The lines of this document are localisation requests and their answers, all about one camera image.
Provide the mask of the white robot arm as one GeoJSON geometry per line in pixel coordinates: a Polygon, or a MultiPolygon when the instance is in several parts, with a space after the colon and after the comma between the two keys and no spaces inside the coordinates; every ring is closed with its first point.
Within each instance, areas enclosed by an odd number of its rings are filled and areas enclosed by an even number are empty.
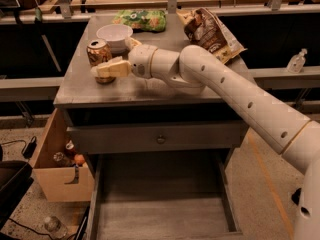
{"type": "Polygon", "coordinates": [[[262,139],[304,175],[294,240],[320,240],[320,124],[247,80],[200,46],[180,52],[135,46],[91,68],[95,77],[156,78],[188,94],[208,87],[262,139]]]}

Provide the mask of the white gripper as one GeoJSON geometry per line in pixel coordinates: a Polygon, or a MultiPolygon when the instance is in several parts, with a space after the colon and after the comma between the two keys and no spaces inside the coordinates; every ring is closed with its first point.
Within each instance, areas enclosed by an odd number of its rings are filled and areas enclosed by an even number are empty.
{"type": "Polygon", "coordinates": [[[130,51],[128,60],[124,60],[121,56],[115,57],[108,62],[103,62],[91,68],[91,74],[94,77],[127,77],[131,72],[141,78],[151,78],[151,61],[157,50],[156,46],[142,44],[141,42],[128,37],[125,39],[125,45],[130,51]]]}

